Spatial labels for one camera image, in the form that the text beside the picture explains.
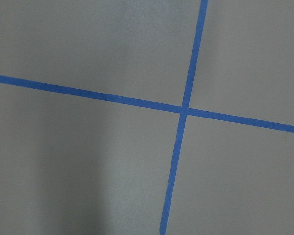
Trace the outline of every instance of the blue tape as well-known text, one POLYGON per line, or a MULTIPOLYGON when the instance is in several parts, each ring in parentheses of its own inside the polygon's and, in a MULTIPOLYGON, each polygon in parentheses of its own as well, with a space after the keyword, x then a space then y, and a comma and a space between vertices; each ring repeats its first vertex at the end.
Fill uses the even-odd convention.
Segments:
POLYGON ((184 90, 182 110, 181 110, 180 119, 178 122, 176 140, 174 144, 171 167, 169 172, 168 185, 167 185, 166 196, 165 196, 165 201, 164 201, 163 210, 162 210, 162 216, 161 216, 161 222, 160 222, 160 228, 159 228, 160 235, 165 235, 167 230, 170 207, 172 202, 172 194, 173 194, 177 166, 178 166, 178 161, 180 158, 180 152, 181 152, 181 147, 183 142, 187 112, 188 112, 191 94, 192 94, 194 76, 196 71, 197 59, 199 56, 199 48, 200 48, 201 37, 202 37, 204 23, 205 23, 207 6, 208 6, 208 0, 201 0, 196 32, 195 32, 195 38, 193 42, 192 55, 191 55, 191 60, 190 60, 190 65, 188 69, 185 90, 184 90))
POLYGON ((13 77, 6 77, 1 75, 0 75, 0 83, 20 86, 20 87, 33 88, 33 89, 38 89, 42 91, 75 95, 75 96, 80 96, 80 97, 85 97, 90 99, 105 100, 105 101, 110 101, 110 102, 115 102, 120 104, 128 104, 128 105, 168 111, 173 113, 181 112, 181 107, 176 105, 163 104, 163 103, 142 100, 142 99, 134 99, 134 98, 113 95, 113 94, 87 91, 87 90, 82 90, 82 89, 77 89, 72 87, 64 87, 64 86, 53 85, 49 83, 35 82, 35 81, 13 78, 13 77))
POLYGON ((199 109, 188 109, 188 114, 192 116, 196 116, 196 117, 209 118, 209 119, 215 119, 215 120, 221 120, 221 121, 229 121, 229 122, 234 122, 234 123, 239 123, 244 125, 258 126, 262 128, 294 133, 294 126, 276 123, 276 122, 257 120, 257 119, 247 118, 247 117, 239 117, 239 116, 234 116, 229 114, 220 114, 220 113, 199 110, 199 109))

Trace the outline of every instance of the blue stripe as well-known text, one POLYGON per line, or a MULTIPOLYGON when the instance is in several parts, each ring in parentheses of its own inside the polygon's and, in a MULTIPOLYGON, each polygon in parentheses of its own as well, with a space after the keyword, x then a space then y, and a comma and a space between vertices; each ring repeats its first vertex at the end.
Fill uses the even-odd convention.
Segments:
POLYGON ((294 126, 276 123, 276 122, 257 120, 257 119, 247 118, 247 117, 239 117, 239 116, 234 116, 229 114, 220 114, 220 113, 199 110, 199 109, 188 109, 188 114, 192 116, 202 117, 202 118, 229 121, 229 122, 234 122, 234 123, 239 123, 244 125, 258 126, 262 128, 294 133, 294 126))
POLYGON ((184 90, 182 110, 181 110, 180 119, 178 122, 176 140, 174 144, 171 167, 169 172, 168 185, 167 185, 166 196, 165 196, 165 201, 164 201, 163 210, 162 210, 160 229, 159 229, 160 235, 165 235, 167 230, 170 207, 172 202, 172 194, 173 194, 177 166, 178 166, 178 161, 180 158, 180 152, 181 152, 181 147, 183 142, 187 112, 188 112, 191 94, 192 94, 193 81, 194 81, 194 76, 196 71, 197 59, 199 55, 202 32, 203 32, 204 23, 205 23, 207 6, 208 6, 208 0, 201 0, 196 32, 195 32, 195 38, 193 43, 193 49, 192 49, 192 55, 191 55, 191 60, 190 60, 190 65, 188 69, 185 90, 184 90))
POLYGON ((75 95, 75 96, 80 96, 80 97, 85 97, 90 99, 105 100, 105 101, 110 101, 110 102, 115 102, 120 104, 128 104, 128 105, 139 106, 139 107, 150 108, 150 109, 157 109, 157 110, 168 111, 173 113, 181 112, 181 107, 176 105, 163 104, 163 103, 152 102, 152 101, 147 101, 142 99, 134 99, 134 98, 113 95, 113 94, 87 91, 87 90, 82 90, 82 89, 77 89, 72 87, 64 87, 64 86, 53 85, 49 83, 35 82, 35 81, 13 78, 13 77, 6 77, 1 75, 0 75, 0 83, 20 86, 20 87, 33 88, 33 89, 38 89, 42 91, 75 95))

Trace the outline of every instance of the vertical blue line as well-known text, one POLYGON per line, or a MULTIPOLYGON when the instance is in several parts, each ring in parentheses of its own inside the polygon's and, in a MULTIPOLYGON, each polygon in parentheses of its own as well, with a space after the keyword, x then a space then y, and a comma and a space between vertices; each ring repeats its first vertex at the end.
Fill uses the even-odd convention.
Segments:
POLYGON ((188 108, 189 108, 191 94, 192 94, 193 81, 194 81, 194 76, 196 71, 197 59, 199 55, 201 37, 202 37, 204 23, 205 23, 207 6, 208 6, 208 0, 201 0, 196 32, 195 32, 195 38, 193 43, 193 49, 192 49, 192 55, 191 55, 191 60, 190 60, 190 65, 188 69, 185 90, 184 90, 182 109, 181 109, 181 114, 180 114, 180 118, 179 118, 179 122, 177 126, 177 134, 176 134, 176 140, 175 140, 174 149, 173 149, 166 197, 165 197, 165 202, 164 202, 163 210, 162 210, 160 229, 159 229, 160 235, 165 235, 167 230, 170 206, 172 201, 172 194, 173 194, 174 183, 175 183, 176 172, 177 172, 177 165, 180 158, 181 146, 182 146, 183 135, 185 130, 186 118, 188 114, 188 108))

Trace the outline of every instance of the gray floor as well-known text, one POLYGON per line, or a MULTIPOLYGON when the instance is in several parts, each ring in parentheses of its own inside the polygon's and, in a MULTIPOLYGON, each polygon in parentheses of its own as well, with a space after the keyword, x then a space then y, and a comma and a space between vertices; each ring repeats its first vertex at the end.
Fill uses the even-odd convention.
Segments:
MULTIPOLYGON (((0 1, 0 75, 181 105, 200 1, 0 1)), ((294 1, 210 0, 191 108, 294 125, 294 1)), ((157 235, 179 114, 0 84, 0 235, 157 235)), ((187 117, 167 235, 294 235, 294 134, 187 117)))

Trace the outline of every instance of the gray tile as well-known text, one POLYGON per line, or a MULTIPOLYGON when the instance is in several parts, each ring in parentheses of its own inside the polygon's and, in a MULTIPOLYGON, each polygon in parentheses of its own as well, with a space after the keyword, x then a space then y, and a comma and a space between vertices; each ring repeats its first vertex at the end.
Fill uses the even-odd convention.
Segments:
POLYGON ((168 235, 294 235, 294 134, 188 117, 168 235))
POLYGON ((0 75, 180 105, 199 4, 0 0, 0 75))
POLYGON ((191 107, 294 125, 294 1, 210 0, 191 107))
POLYGON ((177 122, 0 84, 0 235, 158 234, 177 122))

